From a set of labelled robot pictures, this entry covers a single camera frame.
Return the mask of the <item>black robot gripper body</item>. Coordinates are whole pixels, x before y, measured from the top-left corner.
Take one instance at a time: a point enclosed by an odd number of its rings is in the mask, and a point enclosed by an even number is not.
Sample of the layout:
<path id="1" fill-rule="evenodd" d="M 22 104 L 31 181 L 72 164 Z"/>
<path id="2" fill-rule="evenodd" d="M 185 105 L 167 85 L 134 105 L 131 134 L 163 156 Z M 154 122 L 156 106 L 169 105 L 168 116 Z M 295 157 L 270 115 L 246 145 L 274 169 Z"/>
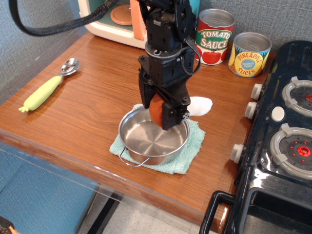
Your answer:
<path id="1" fill-rule="evenodd" d="M 182 105 L 183 117 L 188 115 L 190 96 L 186 87 L 191 77 L 191 47 L 178 43 L 173 48 L 145 44 L 147 55 L 140 56 L 139 73 L 147 73 L 154 85 L 155 94 L 165 102 Z"/>

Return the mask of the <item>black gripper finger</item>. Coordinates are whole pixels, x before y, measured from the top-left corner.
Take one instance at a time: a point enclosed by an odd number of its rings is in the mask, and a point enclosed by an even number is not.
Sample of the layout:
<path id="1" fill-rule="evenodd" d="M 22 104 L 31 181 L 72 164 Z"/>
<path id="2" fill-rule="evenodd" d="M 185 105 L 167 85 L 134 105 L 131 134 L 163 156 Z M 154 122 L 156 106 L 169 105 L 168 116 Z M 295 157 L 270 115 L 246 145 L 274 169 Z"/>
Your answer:
<path id="1" fill-rule="evenodd" d="M 142 104 L 147 109 L 155 95 L 154 85 L 147 73 L 139 73 L 138 83 Z"/>
<path id="2" fill-rule="evenodd" d="M 162 129 L 169 130 L 170 128 L 179 125 L 183 117 L 182 105 L 165 102 L 162 105 Z"/>

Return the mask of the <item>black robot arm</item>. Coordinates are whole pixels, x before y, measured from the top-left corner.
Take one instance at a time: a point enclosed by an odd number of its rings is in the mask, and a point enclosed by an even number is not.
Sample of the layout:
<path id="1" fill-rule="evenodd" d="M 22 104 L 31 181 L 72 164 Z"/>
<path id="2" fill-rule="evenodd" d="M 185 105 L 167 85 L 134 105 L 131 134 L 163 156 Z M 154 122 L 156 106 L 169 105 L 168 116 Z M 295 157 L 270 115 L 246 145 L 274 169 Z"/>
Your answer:
<path id="1" fill-rule="evenodd" d="M 189 117 L 186 83 L 200 68 L 192 39 L 197 16 L 187 0 L 141 0 L 139 6 L 147 30 L 147 55 L 138 58 L 141 100 L 145 108 L 155 95 L 164 101 L 161 127 L 169 130 Z"/>

